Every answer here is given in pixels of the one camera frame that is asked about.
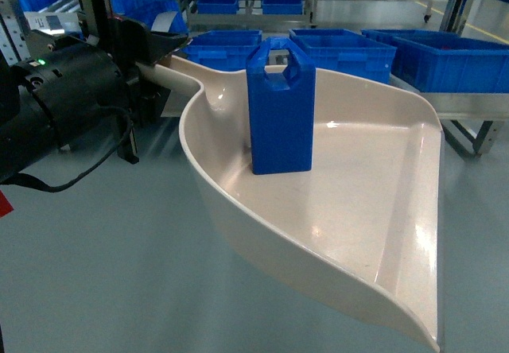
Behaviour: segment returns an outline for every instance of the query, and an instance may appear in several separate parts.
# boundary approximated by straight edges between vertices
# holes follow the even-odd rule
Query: metal shelving rack
[[[383,1],[408,1],[408,0],[383,0]],[[467,21],[468,13],[473,0],[448,0],[447,9],[441,23],[441,30],[461,34]],[[316,13],[317,0],[306,0],[306,11],[302,16],[286,15],[254,15],[251,12],[236,15],[200,15],[190,13],[188,0],[184,0],[185,9],[188,11],[188,19],[192,24],[202,23],[205,25],[218,25],[221,23],[236,26],[257,25],[260,21],[292,24],[313,25],[313,14]],[[22,14],[17,0],[0,0],[0,45],[11,63],[24,60],[29,57],[24,36],[28,33],[28,25]],[[393,79],[393,85],[402,86]],[[437,110],[443,120],[452,120],[445,126],[445,132],[452,137],[449,131],[450,125],[460,131],[468,148],[474,155],[487,153],[499,132],[500,127],[509,119],[509,94],[431,94],[420,92],[427,98]],[[460,121],[465,119],[482,120],[479,131],[474,132]]]
[[[308,26],[311,21],[313,4],[311,0],[304,0],[303,14],[281,14],[281,15],[260,15],[254,12],[260,7],[256,6],[259,0],[244,0],[245,6],[241,8],[240,14],[200,14],[196,13],[196,2],[188,2],[186,15],[188,27],[193,25],[235,25],[247,27],[262,27],[283,24]]]

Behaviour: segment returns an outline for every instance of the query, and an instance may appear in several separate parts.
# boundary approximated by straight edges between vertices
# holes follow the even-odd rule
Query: floor
[[[424,26],[417,3],[371,8],[369,26],[389,19]],[[336,5],[329,13],[345,11],[360,20],[368,7]],[[507,5],[477,0],[473,13],[472,25],[509,40]],[[426,28],[440,20],[434,13]],[[472,27],[464,35],[493,40]],[[112,157],[66,192],[2,187],[15,208],[0,219],[6,352],[428,351],[311,301],[235,254],[212,227],[177,125],[165,120],[139,131],[137,165]],[[54,153],[28,170],[65,182],[109,147],[105,133],[98,128],[72,153]],[[449,145],[444,159],[445,351],[505,353],[509,126],[480,159]]]

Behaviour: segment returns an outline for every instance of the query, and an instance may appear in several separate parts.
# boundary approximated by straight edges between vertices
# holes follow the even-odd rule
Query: red label
[[[0,192],[0,218],[9,214],[12,210],[14,210],[14,208],[10,205],[6,196],[4,196],[2,192]]]

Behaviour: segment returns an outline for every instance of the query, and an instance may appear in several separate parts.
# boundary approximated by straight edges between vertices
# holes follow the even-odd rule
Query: container handle
[[[269,58],[270,51],[282,50],[288,51],[288,65],[282,72],[285,84],[280,83],[274,85],[274,80],[270,79],[265,71],[265,66]],[[295,84],[300,79],[301,72],[315,71],[313,60],[307,56],[295,43],[287,37],[269,37],[266,41],[262,42],[253,52],[247,57],[247,74],[263,74],[265,82],[273,89],[286,89]]]

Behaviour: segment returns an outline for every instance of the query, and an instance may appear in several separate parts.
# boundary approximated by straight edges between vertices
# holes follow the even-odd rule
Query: black cable
[[[110,155],[112,155],[116,149],[118,149],[124,142],[127,141],[129,138],[130,132],[133,129],[133,122],[130,118],[129,111],[125,110],[121,107],[100,107],[97,110],[104,118],[111,117],[112,115],[119,115],[122,116],[126,120],[126,131],[124,132],[122,138],[117,142],[115,145],[111,147],[107,151],[107,153],[99,160],[97,161],[91,168],[85,170],[83,173],[81,173],[79,176],[77,176],[75,179],[70,180],[67,184],[62,184],[60,186],[49,186],[42,180],[39,180],[38,178],[34,176],[30,176],[29,174],[24,173],[18,173],[14,174],[11,178],[5,180],[2,182],[2,184],[16,184],[18,186],[23,186],[26,188],[33,188],[35,190],[39,190],[42,192],[63,192],[64,190],[72,187],[77,182],[81,181],[83,178],[85,178],[88,174],[92,173],[94,170],[96,170]]]

